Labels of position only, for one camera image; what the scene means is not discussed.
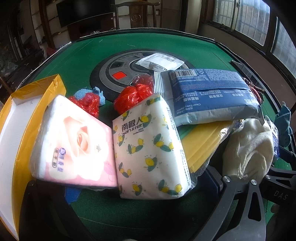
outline tissue pack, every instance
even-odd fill
[[[112,129],[57,96],[45,111],[31,156],[38,179],[85,187],[117,186]]]
[[[159,94],[113,120],[113,139],[122,198],[175,199],[190,189],[180,137]]]

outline towel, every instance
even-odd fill
[[[284,103],[280,112],[276,115],[274,124],[279,131],[279,145],[287,147],[291,143],[292,129],[290,127],[291,111]]]
[[[274,156],[271,128],[257,119],[246,119],[229,139],[223,153],[223,176],[260,183]]]

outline green felt surface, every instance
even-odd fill
[[[35,80],[60,74],[67,89],[66,96],[71,96],[81,88],[90,88],[89,76],[99,62],[118,52],[140,48],[177,54],[196,68],[235,71],[230,64],[232,58],[212,43],[168,34],[130,33],[73,43]],[[274,120],[276,113],[267,98],[263,112]],[[107,101],[100,108],[99,119],[110,127],[117,116],[111,102]],[[192,126],[179,127],[180,137],[191,129]],[[283,160],[277,161],[276,167],[289,169]],[[170,201],[126,200],[119,197],[117,190],[95,192],[84,189],[78,200],[71,204],[84,225],[99,240],[187,240],[204,224],[214,205],[198,188],[185,197]],[[272,216],[271,206],[271,202],[264,200],[267,221]]]

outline yellow box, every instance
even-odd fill
[[[0,112],[0,220],[18,240],[20,209],[31,176],[29,162],[47,105],[65,95],[56,74],[15,91]]]

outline chair back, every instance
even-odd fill
[[[153,27],[156,28],[156,10],[155,6],[159,6],[160,2],[149,3],[149,2],[124,2],[120,4],[111,4],[111,7],[115,8],[115,22],[116,29],[119,29],[119,16],[118,8],[123,6],[128,6],[129,17],[131,22],[131,28],[145,28],[147,27],[147,6],[152,6],[153,12]]]

